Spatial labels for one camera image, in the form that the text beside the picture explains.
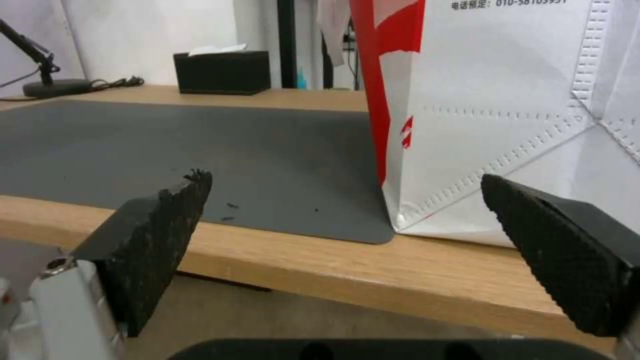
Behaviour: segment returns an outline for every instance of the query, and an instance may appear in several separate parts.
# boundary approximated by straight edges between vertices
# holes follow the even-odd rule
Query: red stripe
[[[387,140],[389,134],[389,107],[385,97],[385,84],[378,56],[376,30],[373,23],[373,0],[351,0],[351,18],[358,37],[358,52],[362,60],[364,87],[371,118],[371,132],[376,146],[378,181],[387,176]]]
[[[424,1],[418,0],[396,12],[383,20],[376,29],[373,0],[350,0],[351,18],[358,37],[358,52],[362,59],[380,183],[384,183],[387,176],[387,142],[391,123],[380,55],[398,50],[420,51]],[[410,145],[410,134],[408,141],[407,145]]]
[[[377,28],[378,54],[393,51],[419,53],[423,18],[424,0],[418,0],[383,20]]]

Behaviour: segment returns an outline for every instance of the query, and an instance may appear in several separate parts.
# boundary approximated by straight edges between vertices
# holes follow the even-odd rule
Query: phone number
[[[495,0],[496,6],[564,4],[566,0]]]

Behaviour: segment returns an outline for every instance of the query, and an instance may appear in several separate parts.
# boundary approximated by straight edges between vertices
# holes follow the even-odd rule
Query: lamp base
[[[25,96],[46,99],[62,95],[84,94],[91,91],[91,82],[85,79],[54,80],[52,84],[28,83],[22,86]]]

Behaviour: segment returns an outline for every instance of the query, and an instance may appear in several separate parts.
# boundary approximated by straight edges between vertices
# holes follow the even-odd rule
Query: black tissue box
[[[178,87],[184,94],[253,95],[271,88],[269,53],[173,55]]]

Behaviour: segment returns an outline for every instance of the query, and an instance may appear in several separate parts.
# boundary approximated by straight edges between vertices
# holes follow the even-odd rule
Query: black cable
[[[107,90],[110,88],[129,88],[129,87],[134,87],[134,86],[141,86],[145,83],[145,80],[139,76],[131,76],[129,79],[127,78],[122,78],[122,79],[118,79],[116,81],[113,82],[108,82],[106,80],[103,79],[96,79],[91,81],[91,90],[90,92],[97,92],[97,91],[102,91],[102,90]],[[48,98],[43,98],[43,97],[18,97],[18,98],[11,98],[11,97],[0,97],[0,101],[5,101],[5,102],[19,102],[19,101],[35,101],[35,100],[44,100],[44,99],[51,99],[50,97]]]
[[[354,79],[356,77],[356,72],[353,71],[353,67],[351,66],[351,52],[354,51],[354,49],[351,47],[351,32],[355,30],[353,29],[353,21],[349,20],[349,24],[347,25],[347,37],[348,37],[348,42],[347,42],[347,66],[349,67],[349,70],[351,71],[351,75],[353,75]]]
[[[92,92],[102,91],[110,88],[130,88],[134,86],[141,86],[145,83],[145,80],[139,76],[131,76],[129,79],[122,78],[113,82],[108,82],[103,79],[96,79],[91,82]]]
[[[30,72],[29,74],[23,75],[23,76],[21,76],[21,77],[19,77],[17,79],[11,80],[11,81],[7,81],[4,84],[0,84],[0,88],[4,88],[5,86],[9,86],[11,84],[17,83],[20,80],[24,80],[26,78],[30,78],[31,76],[34,76],[35,74],[37,74],[38,71],[40,71],[40,67],[36,68],[33,72]]]

